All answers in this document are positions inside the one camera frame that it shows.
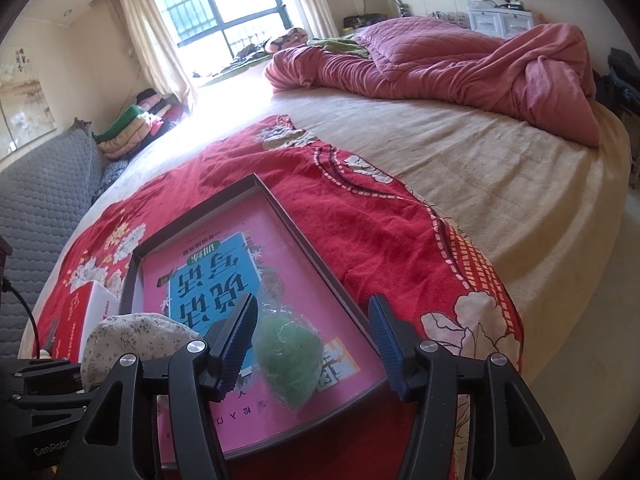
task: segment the cabinet drawer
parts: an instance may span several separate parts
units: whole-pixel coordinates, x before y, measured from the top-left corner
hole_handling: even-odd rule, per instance
[[[476,11],[470,12],[471,28],[488,34],[489,36],[501,36],[500,16],[494,12]]]
[[[502,20],[505,38],[512,38],[516,34],[532,29],[534,26],[533,18],[520,16],[519,14],[504,14]]]

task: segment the beige bed sheet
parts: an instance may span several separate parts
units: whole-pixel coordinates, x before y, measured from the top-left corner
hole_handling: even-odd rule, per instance
[[[593,103],[602,146],[590,150],[526,123],[442,102],[373,101],[331,89],[268,100],[258,74],[249,71],[203,92],[203,115],[138,156],[69,244],[108,205],[212,140],[256,118],[286,113],[298,127],[400,178],[464,230],[492,261],[522,316],[524,375],[532,380],[586,308],[618,233],[629,172],[628,137],[618,119]],[[228,100],[234,91],[243,92],[241,104]],[[212,109],[218,111],[215,126]],[[58,271],[56,266],[36,314]],[[27,328],[21,356],[31,341]]]

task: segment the clear plastic bag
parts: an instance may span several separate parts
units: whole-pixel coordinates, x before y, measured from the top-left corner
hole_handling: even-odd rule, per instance
[[[282,290],[280,280],[264,280],[258,291],[260,311],[252,338],[252,371],[264,377],[284,406],[297,411],[318,386],[324,350],[311,323],[280,302]]]

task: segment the green label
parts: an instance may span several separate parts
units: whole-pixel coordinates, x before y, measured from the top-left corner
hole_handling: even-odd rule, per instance
[[[192,266],[197,261],[205,258],[206,256],[209,256],[213,251],[217,251],[219,247],[220,242],[218,240],[215,240],[212,244],[209,244],[208,246],[200,249],[197,253],[193,253],[191,256],[189,256],[187,265]]]

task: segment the window frame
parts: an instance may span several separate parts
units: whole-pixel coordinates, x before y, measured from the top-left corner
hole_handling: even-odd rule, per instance
[[[218,6],[216,5],[215,0],[207,0],[211,10],[213,12],[213,17],[216,20],[216,26],[208,28],[207,30],[203,30],[191,36],[187,40],[180,41],[177,43],[177,46],[180,48],[182,46],[187,46],[188,44],[194,43],[195,41],[201,40],[202,38],[206,38],[211,34],[215,34],[216,32],[222,32],[222,37],[225,38],[226,47],[229,49],[229,53],[231,57],[235,57],[233,49],[231,48],[231,44],[229,43],[228,38],[226,37],[225,31],[228,28],[235,27],[236,25],[242,25],[243,23],[247,23],[257,18],[263,18],[265,16],[269,16],[270,14],[279,14],[284,28],[291,28],[291,19],[289,17],[289,13],[287,12],[287,6],[282,2],[282,0],[275,0],[276,6],[272,9],[261,10],[259,12],[254,12],[253,14],[249,14],[248,16],[243,16],[242,18],[237,18],[235,20],[231,20],[230,22],[225,22],[220,15],[220,11],[218,10]]]

